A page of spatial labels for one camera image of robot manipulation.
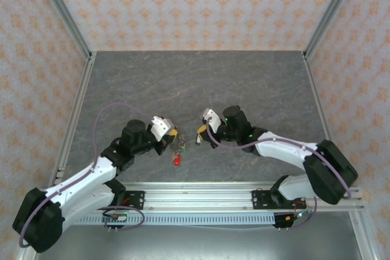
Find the left base circuit board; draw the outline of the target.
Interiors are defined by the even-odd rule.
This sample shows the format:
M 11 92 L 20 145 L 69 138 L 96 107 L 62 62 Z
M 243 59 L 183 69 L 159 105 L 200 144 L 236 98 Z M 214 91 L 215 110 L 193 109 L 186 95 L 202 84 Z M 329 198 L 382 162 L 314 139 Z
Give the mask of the left base circuit board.
M 127 214 L 106 214 L 103 222 L 105 223 L 126 223 Z

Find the base circuit board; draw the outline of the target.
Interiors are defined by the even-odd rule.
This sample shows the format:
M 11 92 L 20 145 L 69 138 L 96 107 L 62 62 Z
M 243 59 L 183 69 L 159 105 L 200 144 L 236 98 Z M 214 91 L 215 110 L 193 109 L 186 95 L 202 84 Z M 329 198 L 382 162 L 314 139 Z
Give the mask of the base circuit board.
M 127 214 L 106 214 L 103 222 L 105 223 L 126 223 Z
M 284 216 L 284 219 L 288 222 L 293 222 L 295 220 L 297 220 L 298 218 L 304 216 L 304 215 L 307 215 L 307 214 L 311 214 L 312 212 L 311 211 L 300 211 L 296 214 L 292 213 L 292 214 L 287 214 Z

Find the right base circuit board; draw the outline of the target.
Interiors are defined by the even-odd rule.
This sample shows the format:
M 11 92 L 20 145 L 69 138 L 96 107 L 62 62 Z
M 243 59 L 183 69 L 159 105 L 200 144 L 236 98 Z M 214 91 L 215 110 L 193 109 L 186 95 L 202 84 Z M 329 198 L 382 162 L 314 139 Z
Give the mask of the right base circuit board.
M 311 214 L 312 212 L 311 211 L 300 211 L 296 214 L 292 213 L 292 214 L 287 214 L 284 216 L 284 219 L 288 222 L 293 222 L 295 220 L 297 220 L 298 218 L 304 216 L 304 215 L 307 215 L 307 214 Z

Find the grey metal base sheet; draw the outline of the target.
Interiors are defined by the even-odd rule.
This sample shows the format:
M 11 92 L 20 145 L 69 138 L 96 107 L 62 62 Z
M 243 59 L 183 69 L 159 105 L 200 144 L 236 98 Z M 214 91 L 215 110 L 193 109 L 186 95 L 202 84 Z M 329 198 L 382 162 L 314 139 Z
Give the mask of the grey metal base sheet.
M 297 230 L 152 227 L 109 233 L 72 227 L 48 251 L 23 260 L 371 260 L 349 222 L 330 220 Z

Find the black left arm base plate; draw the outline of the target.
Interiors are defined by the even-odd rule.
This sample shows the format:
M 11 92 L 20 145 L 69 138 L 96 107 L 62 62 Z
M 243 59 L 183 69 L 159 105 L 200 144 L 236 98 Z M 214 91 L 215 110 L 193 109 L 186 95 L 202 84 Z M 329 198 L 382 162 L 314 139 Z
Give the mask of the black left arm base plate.
M 112 206 L 128 206 L 143 210 L 145 192 L 144 191 L 125 191 L 121 195 L 114 196 Z

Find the aluminium front mounting rail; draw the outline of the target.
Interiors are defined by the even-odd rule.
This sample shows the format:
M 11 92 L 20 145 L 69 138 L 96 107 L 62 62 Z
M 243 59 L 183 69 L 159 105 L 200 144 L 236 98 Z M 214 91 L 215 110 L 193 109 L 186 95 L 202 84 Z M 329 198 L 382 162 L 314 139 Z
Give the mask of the aluminium front mounting rail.
M 80 191 L 69 188 L 60 190 L 57 185 L 45 190 L 45 196 L 55 193 L 53 202 L 67 206 L 71 211 L 77 208 L 94 211 L 111 205 L 114 196 L 125 191 L 144 191 L 144 212 L 160 213 L 212 213 L 289 211 L 292 209 L 253 209 L 252 191 L 270 190 L 270 184 L 261 182 L 140 182 L 101 184 L 96 187 L 82 187 Z

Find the aluminium left side rail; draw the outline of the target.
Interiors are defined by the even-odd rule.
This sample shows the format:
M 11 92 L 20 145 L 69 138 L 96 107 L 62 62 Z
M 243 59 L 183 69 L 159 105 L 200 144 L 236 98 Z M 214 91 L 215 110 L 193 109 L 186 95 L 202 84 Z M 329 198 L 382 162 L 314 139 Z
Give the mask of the aluminium left side rail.
M 96 55 L 97 52 L 93 51 L 90 56 L 87 57 L 82 75 L 79 80 L 79 86 L 74 98 L 66 132 L 62 140 L 62 145 L 57 153 L 57 158 L 48 181 L 49 187 L 53 186 L 57 181 L 57 173 L 63 172 L 65 170 Z

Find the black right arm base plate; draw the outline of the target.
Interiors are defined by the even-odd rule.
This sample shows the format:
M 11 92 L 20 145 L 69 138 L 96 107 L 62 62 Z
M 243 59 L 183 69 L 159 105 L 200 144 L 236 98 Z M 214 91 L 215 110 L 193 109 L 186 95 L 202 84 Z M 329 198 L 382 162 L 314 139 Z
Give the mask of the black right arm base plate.
M 306 209 L 306 201 L 300 199 L 285 199 L 278 191 L 253 190 L 252 193 L 253 209 Z

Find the aluminium right side rail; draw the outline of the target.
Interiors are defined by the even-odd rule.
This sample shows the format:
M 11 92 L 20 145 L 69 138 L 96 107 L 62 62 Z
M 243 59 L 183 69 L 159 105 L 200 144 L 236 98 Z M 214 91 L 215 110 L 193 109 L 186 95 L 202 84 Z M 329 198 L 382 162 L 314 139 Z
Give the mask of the aluminium right side rail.
M 348 170 L 351 168 L 351 165 L 341 151 L 338 150 L 334 142 L 329 139 L 328 129 L 315 89 L 313 76 L 306 60 L 304 64 L 319 111 L 325 139 L 314 144 L 309 143 L 306 146 L 306 151 L 310 152 L 310 154 L 304 156 L 303 168 L 314 194 L 328 203 L 335 204 L 340 198 L 343 198 L 344 194 L 350 195 L 350 180 L 340 180 L 342 179 L 342 173 L 346 176 L 349 175 Z

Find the aluminium left corner post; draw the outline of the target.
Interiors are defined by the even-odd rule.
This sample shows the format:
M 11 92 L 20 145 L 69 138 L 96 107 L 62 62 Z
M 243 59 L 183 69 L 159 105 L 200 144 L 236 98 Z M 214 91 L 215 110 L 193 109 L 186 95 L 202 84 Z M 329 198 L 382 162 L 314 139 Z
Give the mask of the aluminium left corner post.
M 92 55 L 92 51 L 89 49 L 87 42 L 82 36 L 74 18 L 69 12 L 64 0 L 51 0 L 58 14 L 60 15 L 62 21 L 64 22 L 66 28 L 71 34 L 74 42 L 81 51 L 82 55 L 89 60 Z

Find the aluminium corner post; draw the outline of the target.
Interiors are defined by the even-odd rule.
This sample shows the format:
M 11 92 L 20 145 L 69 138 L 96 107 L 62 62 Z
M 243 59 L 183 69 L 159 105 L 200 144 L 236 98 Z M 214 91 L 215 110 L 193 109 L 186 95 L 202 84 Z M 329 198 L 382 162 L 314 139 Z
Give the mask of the aluminium corner post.
M 66 28 L 71 34 L 74 42 L 81 51 L 82 55 L 89 60 L 92 55 L 92 51 L 89 49 L 87 42 L 82 36 L 74 18 L 69 12 L 64 0 L 51 0 L 58 14 L 60 15 L 62 21 L 64 22 Z
M 325 10 L 324 15 L 322 16 L 317 28 L 314 31 L 313 36 L 310 38 L 310 41 L 306 49 L 302 52 L 303 59 L 308 61 L 315 53 L 315 50 L 322 41 L 328 27 L 333 21 L 336 13 L 338 12 L 341 4 L 344 0 L 331 0 L 327 9 Z

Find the aluminium right corner post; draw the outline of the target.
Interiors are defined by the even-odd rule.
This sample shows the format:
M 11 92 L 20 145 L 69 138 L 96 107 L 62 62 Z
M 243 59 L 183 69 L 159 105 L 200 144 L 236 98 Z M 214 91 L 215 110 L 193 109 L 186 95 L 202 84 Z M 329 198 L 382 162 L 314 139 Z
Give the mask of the aluminium right corner post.
M 324 15 L 322 16 L 317 28 L 314 31 L 313 36 L 310 38 L 310 41 L 306 49 L 302 52 L 303 59 L 308 61 L 315 53 L 315 50 L 322 41 L 328 27 L 333 21 L 336 13 L 338 12 L 341 4 L 344 0 L 331 0 L 327 9 L 325 10 Z

